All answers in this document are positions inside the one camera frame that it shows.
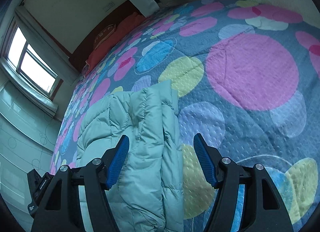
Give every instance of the orange pillow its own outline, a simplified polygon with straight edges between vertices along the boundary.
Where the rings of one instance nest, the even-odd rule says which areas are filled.
[[[96,65],[105,57],[106,54],[119,42],[121,41],[128,33],[130,33],[134,28],[138,27],[141,23],[146,20],[142,15],[134,12],[123,21],[121,21],[116,29],[116,31],[111,34],[110,38],[103,41],[97,49],[93,50],[89,55],[89,58],[86,60],[87,65],[89,66],[88,71],[85,76],[95,68]]]
[[[93,43],[93,49],[97,49],[102,42],[104,42],[107,38],[111,36],[111,34],[115,32],[115,30],[116,30],[115,24],[110,24],[106,28],[104,28],[95,38]]]

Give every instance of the window frame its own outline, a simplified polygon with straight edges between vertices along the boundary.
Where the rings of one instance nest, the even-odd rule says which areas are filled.
[[[42,95],[49,98],[51,101],[54,99],[55,94],[57,93],[59,87],[61,86],[63,80],[60,79],[55,72],[53,72],[51,69],[47,68],[30,50],[28,50],[28,41],[24,44],[23,50],[21,52],[19,62],[17,67],[13,65],[13,63],[8,58],[9,50],[13,41],[13,37],[18,29],[18,25],[16,21],[13,19],[9,25],[9,28],[7,30],[7,34],[4,39],[4,44],[2,46],[2,52],[1,56],[3,56],[9,66],[25,81],[27,82],[31,87],[33,87],[36,91],[41,93]],[[49,92],[44,90],[42,87],[40,87],[38,84],[36,84],[26,73],[24,73],[21,70],[21,65],[24,59],[25,54],[28,54],[33,60],[35,60],[36,63],[38,63],[48,74],[50,74],[53,78],[55,78],[55,82],[52,85]]]

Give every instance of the blanket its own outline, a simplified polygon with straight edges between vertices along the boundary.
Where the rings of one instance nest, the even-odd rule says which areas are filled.
[[[106,191],[121,231],[183,231],[182,150],[178,145],[178,93],[165,81],[139,92],[117,92],[95,103],[84,117],[77,166],[129,137],[118,182]],[[93,231],[84,187],[79,188],[87,232]]]
[[[202,232],[214,201],[192,147],[201,133],[222,156],[266,167],[297,232],[320,199],[319,62],[320,30],[295,12],[244,0],[163,9],[79,81],[51,173],[75,167],[82,119],[98,100],[170,79],[185,152],[184,231]]]

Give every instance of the light blue down jacket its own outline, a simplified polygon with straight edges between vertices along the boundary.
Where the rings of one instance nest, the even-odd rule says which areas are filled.
[[[130,148],[118,182],[106,191],[120,231],[183,231],[182,152],[178,145],[178,94],[165,81],[138,92],[117,92],[86,113],[78,140],[77,166],[116,146]],[[92,225],[84,187],[79,188],[85,229]]]

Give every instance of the bedspread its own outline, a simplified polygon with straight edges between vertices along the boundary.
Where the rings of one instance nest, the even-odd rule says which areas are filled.
[[[298,231],[320,195],[319,40],[299,14],[267,4],[200,0],[160,10],[78,83],[51,173],[75,166],[79,128],[94,103],[170,79],[179,97],[185,231],[203,230],[215,195],[193,150],[198,132],[222,156],[262,163]],[[240,189],[238,219],[242,198]]]

